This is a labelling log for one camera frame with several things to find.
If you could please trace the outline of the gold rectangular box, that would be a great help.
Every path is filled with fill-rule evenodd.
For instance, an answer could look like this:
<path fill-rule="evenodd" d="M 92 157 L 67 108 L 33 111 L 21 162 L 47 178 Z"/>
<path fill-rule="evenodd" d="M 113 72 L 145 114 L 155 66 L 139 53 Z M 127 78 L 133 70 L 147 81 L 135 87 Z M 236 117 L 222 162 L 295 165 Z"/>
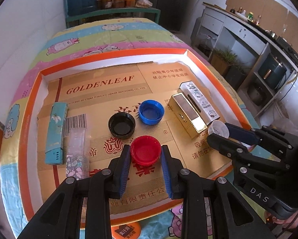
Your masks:
<path fill-rule="evenodd" d="M 172 95 L 168 105 L 191 139 L 196 138 L 207 129 L 202 117 L 182 93 Z"/>

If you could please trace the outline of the potted green plant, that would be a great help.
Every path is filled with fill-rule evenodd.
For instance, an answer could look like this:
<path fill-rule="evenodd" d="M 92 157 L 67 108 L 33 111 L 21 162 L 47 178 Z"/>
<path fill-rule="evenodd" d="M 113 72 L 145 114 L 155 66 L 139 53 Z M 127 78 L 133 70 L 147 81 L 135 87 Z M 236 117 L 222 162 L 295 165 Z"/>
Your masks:
<path fill-rule="evenodd" d="M 244 64 L 238 58 L 238 55 L 229 49 L 214 49 L 210 57 L 210 64 L 220 73 L 221 76 L 226 77 L 229 70 L 236 69 L 243 74 L 246 73 Z"/>

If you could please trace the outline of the teal rectangular box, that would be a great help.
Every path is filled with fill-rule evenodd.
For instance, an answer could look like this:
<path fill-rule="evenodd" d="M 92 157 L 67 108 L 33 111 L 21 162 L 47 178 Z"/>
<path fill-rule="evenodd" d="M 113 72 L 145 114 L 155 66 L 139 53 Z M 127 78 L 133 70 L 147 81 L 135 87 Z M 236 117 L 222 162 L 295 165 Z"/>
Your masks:
<path fill-rule="evenodd" d="M 53 104 L 45 145 L 45 163 L 47 165 L 63 163 L 63 128 L 67 113 L 67 103 L 55 102 Z"/>

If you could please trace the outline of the white cap with QR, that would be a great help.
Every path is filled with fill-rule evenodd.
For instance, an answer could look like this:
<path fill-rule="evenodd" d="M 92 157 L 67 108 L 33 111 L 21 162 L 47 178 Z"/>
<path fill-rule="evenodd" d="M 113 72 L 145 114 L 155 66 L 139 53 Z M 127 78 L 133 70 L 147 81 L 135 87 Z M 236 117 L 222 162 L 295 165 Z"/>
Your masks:
<path fill-rule="evenodd" d="M 227 126 L 221 122 L 220 120 L 214 120 L 209 128 L 208 128 L 208 135 L 211 134 L 217 134 L 219 136 L 222 136 L 224 138 L 229 138 L 229 130 Z"/>

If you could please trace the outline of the brown cardboard wall sheet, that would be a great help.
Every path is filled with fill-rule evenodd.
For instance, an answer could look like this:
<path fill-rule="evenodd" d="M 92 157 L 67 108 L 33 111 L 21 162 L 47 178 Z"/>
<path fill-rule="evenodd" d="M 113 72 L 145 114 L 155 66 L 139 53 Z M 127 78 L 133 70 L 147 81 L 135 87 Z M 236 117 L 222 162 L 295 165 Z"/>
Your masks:
<path fill-rule="evenodd" d="M 261 16 L 260 27 L 272 30 L 298 48 L 298 17 L 275 0 L 226 0 L 226 10 L 244 9 L 253 12 L 254 19 Z"/>

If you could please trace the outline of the green bottle on counter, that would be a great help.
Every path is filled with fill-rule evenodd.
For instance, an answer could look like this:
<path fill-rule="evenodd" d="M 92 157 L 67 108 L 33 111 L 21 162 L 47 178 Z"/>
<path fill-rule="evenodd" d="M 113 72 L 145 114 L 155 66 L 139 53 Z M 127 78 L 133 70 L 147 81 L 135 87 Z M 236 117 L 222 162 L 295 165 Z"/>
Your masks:
<path fill-rule="evenodd" d="M 248 15 L 247 15 L 247 18 L 249 21 L 253 22 L 254 21 L 254 14 L 253 12 L 249 12 Z"/>

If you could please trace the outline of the clear plastic packet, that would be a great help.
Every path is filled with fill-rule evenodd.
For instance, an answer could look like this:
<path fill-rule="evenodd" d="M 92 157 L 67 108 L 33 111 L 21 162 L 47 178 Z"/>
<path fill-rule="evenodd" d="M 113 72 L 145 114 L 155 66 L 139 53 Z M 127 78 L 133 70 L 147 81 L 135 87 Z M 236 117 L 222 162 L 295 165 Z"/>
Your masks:
<path fill-rule="evenodd" d="M 66 153 L 66 177 L 77 180 L 89 177 L 89 155 L 85 141 L 86 128 L 73 128 L 70 130 Z"/>

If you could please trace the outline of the white cartoon lighter box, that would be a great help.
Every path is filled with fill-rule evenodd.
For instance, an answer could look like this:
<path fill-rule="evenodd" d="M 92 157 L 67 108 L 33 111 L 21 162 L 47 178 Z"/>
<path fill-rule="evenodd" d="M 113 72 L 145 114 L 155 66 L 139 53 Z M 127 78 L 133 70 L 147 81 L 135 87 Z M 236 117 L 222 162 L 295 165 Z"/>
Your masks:
<path fill-rule="evenodd" d="M 208 126 L 214 120 L 219 120 L 220 115 L 192 81 L 183 82 L 180 84 L 180 91 L 191 102 L 199 115 L 202 117 L 205 124 Z"/>

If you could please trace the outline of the red bottle cap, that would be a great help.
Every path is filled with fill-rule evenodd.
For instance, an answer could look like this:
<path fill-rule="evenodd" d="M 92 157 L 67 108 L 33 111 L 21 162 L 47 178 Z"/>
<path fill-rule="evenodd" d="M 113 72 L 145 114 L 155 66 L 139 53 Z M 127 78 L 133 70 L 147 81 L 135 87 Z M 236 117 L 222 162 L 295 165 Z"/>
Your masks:
<path fill-rule="evenodd" d="M 149 135 L 137 137 L 130 146 L 133 161 L 142 166 L 155 164 L 160 158 L 161 151 L 160 142 Z"/>

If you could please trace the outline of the blue bottle cap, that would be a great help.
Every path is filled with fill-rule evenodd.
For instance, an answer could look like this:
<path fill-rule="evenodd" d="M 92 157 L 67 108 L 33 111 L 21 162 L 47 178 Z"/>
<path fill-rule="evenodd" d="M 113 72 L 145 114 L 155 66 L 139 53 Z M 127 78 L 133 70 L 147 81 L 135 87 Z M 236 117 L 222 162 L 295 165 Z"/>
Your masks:
<path fill-rule="evenodd" d="M 163 105 L 155 100 L 145 100 L 139 106 L 139 118 L 146 125 L 158 124 L 165 114 Z"/>

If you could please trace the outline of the orange cap with label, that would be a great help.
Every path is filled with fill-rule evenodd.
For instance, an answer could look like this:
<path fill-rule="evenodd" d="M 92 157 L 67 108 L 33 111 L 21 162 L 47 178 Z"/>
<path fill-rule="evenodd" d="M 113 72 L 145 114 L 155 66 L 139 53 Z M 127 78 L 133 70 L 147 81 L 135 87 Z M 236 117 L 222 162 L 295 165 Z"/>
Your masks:
<path fill-rule="evenodd" d="M 141 234 L 139 222 L 123 224 L 111 227 L 112 238 L 114 239 L 137 239 Z"/>

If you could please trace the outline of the white kitchen counter cabinet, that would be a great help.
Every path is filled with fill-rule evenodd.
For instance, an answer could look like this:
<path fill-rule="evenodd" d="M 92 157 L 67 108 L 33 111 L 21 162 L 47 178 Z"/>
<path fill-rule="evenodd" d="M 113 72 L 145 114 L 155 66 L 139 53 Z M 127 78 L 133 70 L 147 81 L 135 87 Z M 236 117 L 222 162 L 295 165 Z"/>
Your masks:
<path fill-rule="evenodd" d="M 193 48 L 209 62 L 214 49 L 229 49 L 238 55 L 247 68 L 246 73 L 231 69 L 224 78 L 255 118 L 262 116 L 271 105 L 280 106 L 280 92 L 296 81 L 298 64 L 276 40 L 253 23 L 213 5 L 205 6 L 202 16 L 195 23 L 191 40 Z M 287 68 L 276 90 L 258 75 L 259 68 L 270 53 Z"/>

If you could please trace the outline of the colourful cartoon quilt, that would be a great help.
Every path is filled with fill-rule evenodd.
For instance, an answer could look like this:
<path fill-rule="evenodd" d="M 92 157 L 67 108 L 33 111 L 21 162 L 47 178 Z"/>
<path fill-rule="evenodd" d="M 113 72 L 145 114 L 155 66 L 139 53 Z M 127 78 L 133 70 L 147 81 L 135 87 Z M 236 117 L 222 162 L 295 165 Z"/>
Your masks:
<path fill-rule="evenodd" d="M 168 103 L 179 85 L 193 81 L 220 114 L 244 128 L 257 123 L 238 94 L 186 43 L 146 18 L 120 18 L 60 31 L 38 53 L 18 85 L 7 114 L 0 151 L 0 188 L 15 236 L 63 182 L 66 166 L 45 163 L 53 104 L 66 103 L 67 124 L 86 127 L 88 175 L 120 156 L 130 139 L 109 131 L 119 112 L 136 117 L 140 104 L 159 101 L 160 123 L 136 122 L 134 137 L 150 135 L 203 177 L 228 174 L 231 162 L 210 148 L 207 132 L 191 139 Z"/>

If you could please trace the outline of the dark green air fryer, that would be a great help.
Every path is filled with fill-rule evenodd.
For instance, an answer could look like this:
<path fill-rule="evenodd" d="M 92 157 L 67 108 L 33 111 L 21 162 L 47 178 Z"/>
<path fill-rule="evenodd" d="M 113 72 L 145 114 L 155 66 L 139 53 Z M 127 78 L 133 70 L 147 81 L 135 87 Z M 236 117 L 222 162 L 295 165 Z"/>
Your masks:
<path fill-rule="evenodd" d="M 283 63 L 270 53 L 259 68 L 258 75 L 262 77 L 271 89 L 276 90 L 283 77 L 286 75 L 286 71 L 287 68 Z"/>

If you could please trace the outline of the black bottle cap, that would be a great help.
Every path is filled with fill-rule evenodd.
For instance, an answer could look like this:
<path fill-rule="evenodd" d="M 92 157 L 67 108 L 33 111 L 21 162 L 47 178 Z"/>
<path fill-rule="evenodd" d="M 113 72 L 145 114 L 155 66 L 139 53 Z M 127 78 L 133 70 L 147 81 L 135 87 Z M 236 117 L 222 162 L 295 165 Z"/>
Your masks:
<path fill-rule="evenodd" d="M 135 130 L 134 117 L 125 112 L 118 112 L 112 115 L 108 122 L 110 133 L 118 139 L 130 138 Z"/>

